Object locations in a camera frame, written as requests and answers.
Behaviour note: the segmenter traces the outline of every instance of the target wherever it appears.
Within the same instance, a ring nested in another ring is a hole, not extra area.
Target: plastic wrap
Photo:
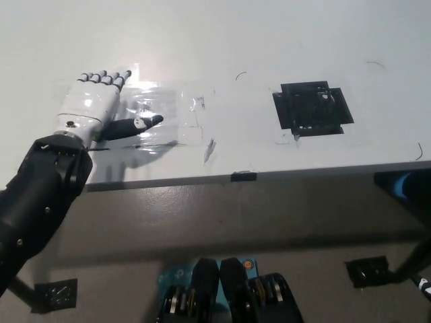
[[[199,113],[205,110],[205,99],[199,95],[196,84],[135,81],[124,87],[115,120],[160,114],[164,121],[134,137],[94,143],[92,150],[203,145]]]

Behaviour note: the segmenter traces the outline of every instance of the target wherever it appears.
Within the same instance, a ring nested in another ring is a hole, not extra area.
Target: concrete floor
[[[423,235],[372,176],[87,193],[20,273],[78,278],[77,308],[38,316],[7,291],[0,322],[154,322],[158,275],[200,256],[280,272],[306,322],[431,322],[412,283],[355,290],[344,266],[383,254],[397,266]]]

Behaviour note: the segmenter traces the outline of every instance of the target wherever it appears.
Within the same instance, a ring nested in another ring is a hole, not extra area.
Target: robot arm
[[[53,135],[36,140],[0,193],[0,296],[28,259],[43,250],[79,196],[92,170],[93,139],[125,138],[161,116],[112,121],[130,71],[84,73],[72,85]]]

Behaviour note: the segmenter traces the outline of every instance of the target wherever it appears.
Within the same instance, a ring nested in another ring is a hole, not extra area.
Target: table surface
[[[125,95],[161,89],[174,120],[138,149],[92,151],[90,190],[430,167],[430,9],[414,0],[4,3],[0,186],[54,129],[71,82],[101,69],[132,68]],[[303,81],[342,89],[355,121],[343,135],[295,141],[281,130],[272,93]],[[172,137],[159,137],[166,129]]]

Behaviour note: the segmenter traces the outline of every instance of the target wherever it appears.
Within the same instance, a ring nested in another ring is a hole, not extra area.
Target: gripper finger
[[[93,73],[82,73],[78,78],[77,81],[86,82],[88,81],[91,76],[93,76]]]
[[[93,74],[93,76],[90,78],[90,82],[93,83],[99,83],[102,81],[102,78],[106,75],[106,71],[100,71],[98,73]]]
[[[125,71],[123,73],[121,73],[113,82],[113,85],[117,86],[118,89],[121,91],[121,89],[123,88],[123,86],[126,83],[126,80],[130,77],[130,75],[132,75],[131,71]]]
[[[111,85],[118,76],[120,76],[118,72],[110,73],[102,79],[101,83]]]

